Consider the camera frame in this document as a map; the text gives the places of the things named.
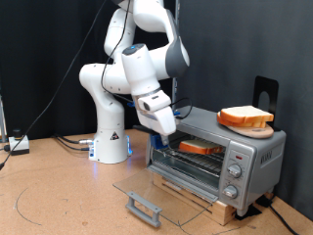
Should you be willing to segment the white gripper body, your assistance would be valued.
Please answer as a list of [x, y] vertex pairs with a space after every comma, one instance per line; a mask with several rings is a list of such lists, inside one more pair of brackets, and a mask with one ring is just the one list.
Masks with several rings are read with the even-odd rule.
[[135, 106], [140, 123], [163, 136], [172, 134], [176, 123], [170, 104], [170, 98], [162, 90], [139, 97]]

